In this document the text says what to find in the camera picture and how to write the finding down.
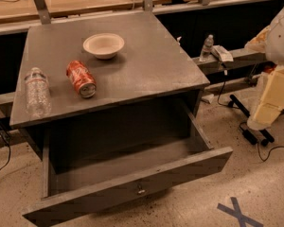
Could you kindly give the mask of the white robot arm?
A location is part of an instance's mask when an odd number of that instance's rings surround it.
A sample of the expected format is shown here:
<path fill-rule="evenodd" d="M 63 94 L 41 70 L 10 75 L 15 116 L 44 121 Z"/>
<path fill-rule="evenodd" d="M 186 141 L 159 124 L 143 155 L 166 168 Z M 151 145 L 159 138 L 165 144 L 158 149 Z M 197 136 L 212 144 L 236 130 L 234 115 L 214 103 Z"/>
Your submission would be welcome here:
<path fill-rule="evenodd" d="M 252 130 L 270 127 L 284 110 L 284 7 L 245 47 L 263 53 L 275 64 L 270 73 L 262 73 L 257 83 L 257 98 L 247 125 Z"/>

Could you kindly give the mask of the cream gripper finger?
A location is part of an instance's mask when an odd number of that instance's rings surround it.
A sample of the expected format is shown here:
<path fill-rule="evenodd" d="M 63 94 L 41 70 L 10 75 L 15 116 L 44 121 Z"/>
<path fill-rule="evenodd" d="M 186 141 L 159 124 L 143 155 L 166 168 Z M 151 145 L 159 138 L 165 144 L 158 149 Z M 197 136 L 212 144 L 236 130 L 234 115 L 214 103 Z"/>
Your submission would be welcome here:
<path fill-rule="evenodd" d="M 254 104 L 247 126 L 252 130 L 265 130 L 270 127 L 282 112 L 282 108 L 270 103 Z"/>

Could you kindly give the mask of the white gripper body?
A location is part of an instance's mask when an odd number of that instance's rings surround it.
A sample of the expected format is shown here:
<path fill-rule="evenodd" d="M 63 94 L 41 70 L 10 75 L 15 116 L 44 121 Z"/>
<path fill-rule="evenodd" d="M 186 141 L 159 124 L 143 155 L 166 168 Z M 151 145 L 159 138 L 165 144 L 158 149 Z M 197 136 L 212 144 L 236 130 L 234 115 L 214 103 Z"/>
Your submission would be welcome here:
<path fill-rule="evenodd" d="M 284 66 L 277 66 L 268 80 L 259 103 L 270 103 L 284 110 Z"/>

